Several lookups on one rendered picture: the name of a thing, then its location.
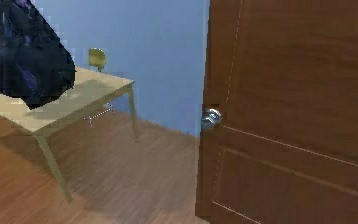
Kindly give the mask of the silver round door knob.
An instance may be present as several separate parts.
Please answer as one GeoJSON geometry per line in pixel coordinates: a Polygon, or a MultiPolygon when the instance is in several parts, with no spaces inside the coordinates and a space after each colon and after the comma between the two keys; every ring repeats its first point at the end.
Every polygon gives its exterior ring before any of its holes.
{"type": "Polygon", "coordinates": [[[211,130],[218,126],[222,120],[222,114],[215,108],[208,108],[203,111],[201,118],[201,128],[211,130]]]}

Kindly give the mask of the beige wooden table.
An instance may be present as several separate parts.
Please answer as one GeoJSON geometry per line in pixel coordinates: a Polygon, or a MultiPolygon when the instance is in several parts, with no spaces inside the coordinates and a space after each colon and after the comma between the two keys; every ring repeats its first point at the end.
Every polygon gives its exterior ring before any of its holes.
{"type": "Polygon", "coordinates": [[[56,101],[30,110],[19,98],[0,94],[0,117],[9,120],[24,133],[33,136],[55,176],[65,200],[73,198],[69,192],[47,138],[79,119],[91,122],[93,112],[105,103],[124,94],[128,95],[134,140],[139,138],[137,113],[133,95],[134,80],[77,67],[74,87],[56,101]]]}

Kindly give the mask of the olive green chair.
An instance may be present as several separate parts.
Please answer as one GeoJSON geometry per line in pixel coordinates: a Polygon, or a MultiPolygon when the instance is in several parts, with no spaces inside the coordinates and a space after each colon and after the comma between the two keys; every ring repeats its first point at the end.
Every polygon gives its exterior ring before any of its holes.
{"type": "MultiPolygon", "coordinates": [[[[91,67],[95,67],[98,72],[102,72],[107,62],[107,57],[105,52],[99,48],[90,48],[88,50],[88,62],[91,67]]],[[[94,127],[93,120],[95,118],[98,118],[99,116],[104,115],[107,112],[114,112],[114,107],[110,102],[106,103],[104,105],[104,108],[105,108],[104,111],[94,116],[86,117],[86,120],[89,122],[91,128],[94,127]]]]}

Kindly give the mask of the brown wooden room door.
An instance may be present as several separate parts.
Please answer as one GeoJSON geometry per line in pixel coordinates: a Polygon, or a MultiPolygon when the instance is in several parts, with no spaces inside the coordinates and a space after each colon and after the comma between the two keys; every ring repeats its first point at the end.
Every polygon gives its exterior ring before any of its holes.
{"type": "Polygon", "coordinates": [[[210,0],[196,215],[358,224],[358,0],[210,0]]]}

